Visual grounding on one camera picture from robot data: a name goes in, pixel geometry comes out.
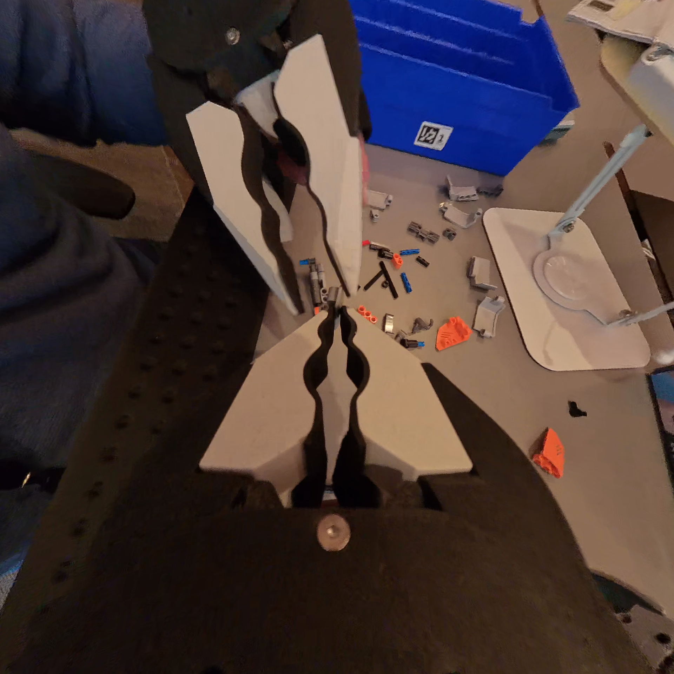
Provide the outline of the white book stand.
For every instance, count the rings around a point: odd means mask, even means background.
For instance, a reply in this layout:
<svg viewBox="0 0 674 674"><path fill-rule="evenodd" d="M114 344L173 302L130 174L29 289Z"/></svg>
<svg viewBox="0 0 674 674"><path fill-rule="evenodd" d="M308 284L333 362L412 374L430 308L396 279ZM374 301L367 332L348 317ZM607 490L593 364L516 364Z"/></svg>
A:
<svg viewBox="0 0 674 674"><path fill-rule="evenodd" d="M633 325L673 310L672 301L641 313L630 309L620 313L611 310L608 288L618 287L615 280L609 283L611 270L607 268L602 271L594 262L588 262L563 248L589 203L650 136L651 132L641 124L624 137L607 163L548 232L548 248L537 255L533 262L533 277L549 299L562 308L586 312L602 325Z"/></svg>

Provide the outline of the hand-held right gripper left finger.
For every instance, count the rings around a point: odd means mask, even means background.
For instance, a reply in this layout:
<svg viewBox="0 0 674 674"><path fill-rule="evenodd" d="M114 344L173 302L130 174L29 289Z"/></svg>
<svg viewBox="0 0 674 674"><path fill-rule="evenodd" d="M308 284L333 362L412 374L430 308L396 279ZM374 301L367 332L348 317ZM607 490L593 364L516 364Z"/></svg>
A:
<svg viewBox="0 0 674 674"><path fill-rule="evenodd" d="M335 308L320 311L257 358L199 461L206 473L270 483L295 507L318 506L327 485L324 409Z"/></svg>

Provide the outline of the black dimpled mat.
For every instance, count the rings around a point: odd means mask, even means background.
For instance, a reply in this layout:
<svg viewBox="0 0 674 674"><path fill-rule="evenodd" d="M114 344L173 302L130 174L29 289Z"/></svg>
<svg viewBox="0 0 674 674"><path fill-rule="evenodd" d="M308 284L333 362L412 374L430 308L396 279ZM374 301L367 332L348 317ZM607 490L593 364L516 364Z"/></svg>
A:
<svg viewBox="0 0 674 674"><path fill-rule="evenodd" d="M248 375L268 291L192 191L1 614L2 673L218 665L250 478L198 464Z"/></svg>

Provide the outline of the person's left forearm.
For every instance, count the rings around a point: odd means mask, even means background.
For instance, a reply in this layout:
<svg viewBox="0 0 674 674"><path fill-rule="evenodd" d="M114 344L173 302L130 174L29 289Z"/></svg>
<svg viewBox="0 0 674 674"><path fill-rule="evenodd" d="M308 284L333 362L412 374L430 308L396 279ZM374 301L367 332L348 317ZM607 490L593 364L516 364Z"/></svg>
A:
<svg viewBox="0 0 674 674"><path fill-rule="evenodd" d="M1 2L1 124L82 147L165 146L144 14L124 1Z"/></svg>

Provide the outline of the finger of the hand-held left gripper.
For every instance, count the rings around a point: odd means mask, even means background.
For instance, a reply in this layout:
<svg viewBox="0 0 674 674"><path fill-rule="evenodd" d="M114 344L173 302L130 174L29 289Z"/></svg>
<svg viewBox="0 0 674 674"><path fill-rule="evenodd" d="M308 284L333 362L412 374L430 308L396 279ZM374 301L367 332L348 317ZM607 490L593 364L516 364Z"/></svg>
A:
<svg viewBox="0 0 674 674"><path fill-rule="evenodd" d="M237 112L207 101L186 115L215 213L292 316L301 308L282 280L278 260L263 235L262 198L243 177L245 135Z"/></svg>
<svg viewBox="0 0 674 674"><path fill-rule="evenodd" d="M325 249L344 293L354 295L361 270L361 145L350 134L321 35L291 48L273 98L280 118L304 145L308 190L322 212Z"/></svg>

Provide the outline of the robot kit box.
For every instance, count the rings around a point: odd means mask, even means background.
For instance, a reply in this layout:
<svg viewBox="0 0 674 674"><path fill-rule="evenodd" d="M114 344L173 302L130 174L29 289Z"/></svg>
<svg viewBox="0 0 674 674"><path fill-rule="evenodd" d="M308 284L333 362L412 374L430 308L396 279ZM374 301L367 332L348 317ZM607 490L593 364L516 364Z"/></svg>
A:
<svg viewBox="0 0 674 674"><path fill-rule="evenodd" d="M665 464L673 480L673 365L654 370L647 377Z"/></svg>

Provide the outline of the orange wedge brick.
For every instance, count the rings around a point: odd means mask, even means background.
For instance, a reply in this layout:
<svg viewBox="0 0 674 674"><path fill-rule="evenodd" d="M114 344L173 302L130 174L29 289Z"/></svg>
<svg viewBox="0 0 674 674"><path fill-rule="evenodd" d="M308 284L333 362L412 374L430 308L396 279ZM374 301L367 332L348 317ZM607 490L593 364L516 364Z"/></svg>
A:
<svg viewBox="0 0 674 674"><path fill-rule="evenodd" d="M559 435L548 427L532 455L533 464L546 474L560 479L565 470L566 451Z"/></svg>

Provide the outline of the light grey angled panel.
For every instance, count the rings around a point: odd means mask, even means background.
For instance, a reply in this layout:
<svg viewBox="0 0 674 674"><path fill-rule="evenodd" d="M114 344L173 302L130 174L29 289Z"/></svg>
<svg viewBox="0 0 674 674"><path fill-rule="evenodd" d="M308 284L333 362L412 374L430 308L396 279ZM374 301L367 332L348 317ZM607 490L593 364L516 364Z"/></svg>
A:
<svg viewBox="0 0 674 674"><path fill-rule="evenodd" d="M451 176L449 173L446 175L445 183L450 201L455 203L466 203L478 199L476 187L464 185L463 182L464 181L460 181Z"/></svg>

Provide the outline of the tracked toy robot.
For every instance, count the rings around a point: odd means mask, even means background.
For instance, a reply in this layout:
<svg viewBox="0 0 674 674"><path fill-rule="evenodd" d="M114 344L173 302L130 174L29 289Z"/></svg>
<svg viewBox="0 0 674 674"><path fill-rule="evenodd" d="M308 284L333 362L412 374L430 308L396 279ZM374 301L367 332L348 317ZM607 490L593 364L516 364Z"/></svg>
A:
<svg viewBox="0 0 674 674"><path fill-rule="evenodd" d="M652 670L673 673L673 619L644 595L616 579L597 571L592 571L592 576L614 616Z"/></svg>

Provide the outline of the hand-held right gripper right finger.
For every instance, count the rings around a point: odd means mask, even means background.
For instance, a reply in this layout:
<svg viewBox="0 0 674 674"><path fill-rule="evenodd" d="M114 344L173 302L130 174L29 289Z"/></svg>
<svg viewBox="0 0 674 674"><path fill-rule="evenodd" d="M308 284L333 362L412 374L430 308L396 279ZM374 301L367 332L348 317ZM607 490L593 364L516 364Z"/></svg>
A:
<svg viewBox="0 0 674 674"><path fill-rule="evenodd" d="M355 386L333 469L346 508L382 508L420 478L469 473L473 462L422 362L353 308L340 311Z"/></svg>

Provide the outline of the blue storage box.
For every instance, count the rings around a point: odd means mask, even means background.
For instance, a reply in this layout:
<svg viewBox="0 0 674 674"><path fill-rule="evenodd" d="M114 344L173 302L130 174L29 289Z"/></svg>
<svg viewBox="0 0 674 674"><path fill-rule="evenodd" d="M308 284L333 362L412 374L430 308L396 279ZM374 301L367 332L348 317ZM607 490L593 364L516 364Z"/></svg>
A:
<svg viewBox="0 0 674 674"><path fill-rule="evenodd" d="M496 1L351 1L369 143L506 176L580 105L544 17Z"/></svg>

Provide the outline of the orange flat panel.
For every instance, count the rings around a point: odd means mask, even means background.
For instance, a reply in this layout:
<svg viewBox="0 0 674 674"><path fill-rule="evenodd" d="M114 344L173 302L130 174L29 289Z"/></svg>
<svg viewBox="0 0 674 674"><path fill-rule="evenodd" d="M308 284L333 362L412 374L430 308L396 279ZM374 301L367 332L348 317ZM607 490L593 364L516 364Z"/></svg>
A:
<svg viewBox="0 0 674 674"><path fill-rule="evenodd" d="M462 344L468 341L472 334L473 330L461 317L450 317L437 329L435 349L440 352Z"/></svg>

